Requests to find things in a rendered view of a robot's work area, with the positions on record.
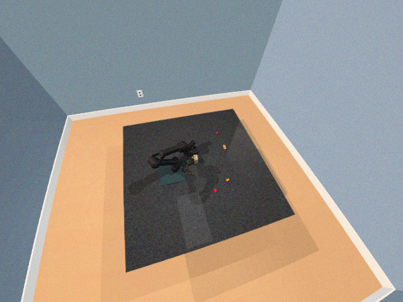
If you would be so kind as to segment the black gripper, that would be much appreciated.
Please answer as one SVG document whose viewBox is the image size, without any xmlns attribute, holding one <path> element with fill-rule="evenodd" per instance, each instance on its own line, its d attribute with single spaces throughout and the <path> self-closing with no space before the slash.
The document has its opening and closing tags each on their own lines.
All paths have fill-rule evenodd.
<svg viewBox="0 0 403 302">
<path fill-rule="evenodd" d="M 187 165 L 192 165 L 192 164 L 194 164 L 195 162 L 194 162 L 194 158 L 191 158 L 191 151 L 190 151 L 190 148 L 189 148 L 189 152 L 187 153 L 187 154 L 184 154 L 185 156 L 186 156 L 186 158 L 189 158 L 189 160 L 187 160 L 186 162 L 187 162 Z"/>
</svg>

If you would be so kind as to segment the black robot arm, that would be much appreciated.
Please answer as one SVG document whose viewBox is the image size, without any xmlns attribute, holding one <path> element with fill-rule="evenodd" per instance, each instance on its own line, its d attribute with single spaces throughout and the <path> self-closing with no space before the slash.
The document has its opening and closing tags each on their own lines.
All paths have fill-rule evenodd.
<svg viewBox="0 0 403 302">
<path fill-rule="evenodd" d="M 173 173 L 178 172 L 180 171 L 179 168 L 181 166 L 181 161 L 177 157 L 173 157 L 172 159 L 163 158 L 175 152 L 182 152 L 184 154 L 187 154 L 189 152 L 189 148 L 191 151 L 191 156 L 196 155 L 198 154 L 198 149 L 194 146 L 195 144 L 196 143 L 193 141 L 192 138 L 187 143 L 185 141 L 180 141 L 175 146 L 166 148 L 164 150 L 159 150 L 157 153 L 152 154 L 148 159 L 148 163 L 153 169 L 156 169 L 162 165 L 170 165 Z M 160 156 L 160 159 L 155 157 L 157 155 Z"/>
</svg>

